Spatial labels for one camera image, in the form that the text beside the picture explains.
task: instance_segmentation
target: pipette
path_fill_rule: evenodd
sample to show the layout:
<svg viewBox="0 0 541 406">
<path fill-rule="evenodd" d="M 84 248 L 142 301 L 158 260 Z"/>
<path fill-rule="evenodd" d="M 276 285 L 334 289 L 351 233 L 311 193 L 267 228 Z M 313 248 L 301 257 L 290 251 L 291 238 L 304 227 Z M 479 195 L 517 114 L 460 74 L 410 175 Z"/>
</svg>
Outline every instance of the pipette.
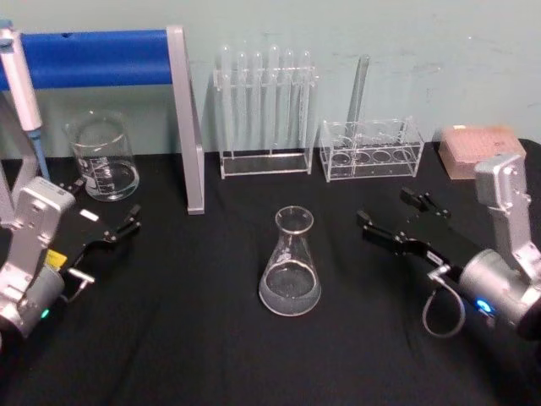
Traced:
<svg viewBox="0 0 541 406">
<path fill-rule="evenodd" d="M 8 19 L 0 19 L 0 59 L 2 59 L 3 70 L 14 99 L 20 125 L 32 140 L 41 175 L 49 179 L 49 171 L 41 148 L 40 110 L 26 63 L 25 50 L 20 40 L 20 32 L 13 29 L 13 24 Z"/>
</svg>

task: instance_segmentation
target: wall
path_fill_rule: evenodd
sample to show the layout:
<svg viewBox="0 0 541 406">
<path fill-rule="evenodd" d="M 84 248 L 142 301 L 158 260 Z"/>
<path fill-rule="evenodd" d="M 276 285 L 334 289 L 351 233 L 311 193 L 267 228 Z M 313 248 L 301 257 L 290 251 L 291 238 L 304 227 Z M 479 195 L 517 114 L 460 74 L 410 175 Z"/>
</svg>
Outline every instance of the wall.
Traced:
<svg viewBox="0 0 541 406">
<path fill-rule="evenodd" d="M 367 118 L 412 114 L 423 137 L 454 123 L 508 123 L 541 141 L 541 38 L 535 0 L 4 0 L 25 32 L 163 28 L 187 31 L 205 149 L 213 149 L 209 80 L 223 43 L 248 40 L 312 52 L 320 75 L 317 120 L 344 120 L 355 64 L 371 56 Z M 176 148 L 169 86 L 42 91 L 49 156 L 69 153 L 62 124 L 87 107 L 129 115 L 135 152 Z M 10 155 L 8 142 L 0 155 Z"/>
</svg>

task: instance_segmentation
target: conical flask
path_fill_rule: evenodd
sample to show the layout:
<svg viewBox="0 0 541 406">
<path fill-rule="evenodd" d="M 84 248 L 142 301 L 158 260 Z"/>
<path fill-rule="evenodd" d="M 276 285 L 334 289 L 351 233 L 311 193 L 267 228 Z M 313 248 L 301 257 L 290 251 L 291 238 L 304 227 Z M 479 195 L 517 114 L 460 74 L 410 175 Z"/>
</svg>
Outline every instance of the conical flask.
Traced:
<svg viewBox="0 0 541 406">
<path fill-rule="evenodd" d="M 260 298 L 278 315 L 303 315 L 320 299 L 320 280 L 306 239 L 312 224 L 312 213 L 300 206 L 276 214 L 280 238 L 261 277 Z"/>
</svg>

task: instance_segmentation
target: beaker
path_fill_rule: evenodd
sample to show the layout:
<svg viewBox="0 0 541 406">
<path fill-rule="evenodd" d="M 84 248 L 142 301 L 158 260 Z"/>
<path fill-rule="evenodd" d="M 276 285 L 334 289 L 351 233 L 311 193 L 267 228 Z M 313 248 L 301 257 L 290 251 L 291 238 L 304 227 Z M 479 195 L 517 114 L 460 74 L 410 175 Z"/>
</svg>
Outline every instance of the beaker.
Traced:
<svg viewBox="0 0 541 406">
<path fill-rule="evenodd" d="M 306 239 L 312 224 L 312 213 L 300 206 L 284 207 L 276 214 L 280 238 L 261 278 L 260 298 L 278 315 L 303 315 L 320 299 L 321 285 Z"/>
<path fill-rule="evenodd" d="M 91 197 L 117 201 L 137 189 L 139 174 L 119 112 L 84 112 L 66 124 L 64 131 Z"/>
</svg>

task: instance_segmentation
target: table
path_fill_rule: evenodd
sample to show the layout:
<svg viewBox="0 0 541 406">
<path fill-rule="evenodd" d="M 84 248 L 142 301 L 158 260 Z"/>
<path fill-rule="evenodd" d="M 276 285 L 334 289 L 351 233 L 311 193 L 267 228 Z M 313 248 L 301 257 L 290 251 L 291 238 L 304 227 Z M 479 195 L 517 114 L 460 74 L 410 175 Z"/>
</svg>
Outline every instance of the table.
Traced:
<svg viewBox="0 0 541 406">
<path fill-rule="evenodd" d="M 527 150 L 533 241 L 541 244 L 541 146 Z M 471 307 L 450 340 L 423 329 L 431 285 L 424 262 L 362 240 L 360 207 L 390 227 L 412 208 L 402 186 L 429 191 L 453 227 L 493 247 L 491 219 L 473 181 L 451 182 L 427 144 L 416 178 L 325 182 L 314 173 L 219 177 L 207 156 L 206 214 L 188 216 L 179 156 L 137 156 L 141 183 L 118 203 L 80 204 L 110 222 L 134 203 L 143 227 L 131 246 L 96 253 L 80 269 L 97 283 L 52 312 L 0 361 L 3 404 L 528 405 L 541 404 L 535 343 L 489 330 Z M 13 175 L 12 162 L 6 165 Z M 51 160 L 52 178 L 75 176 Z M 313 311 L 270 313 L 257 294 L 277 241 L 274 215 L 314 214 L 309 245 L 322 285 Z M 2 258 L 6 233 L 0 236 Z M 442 319 L 452 322 L 452 311 Z"/>
</svg>

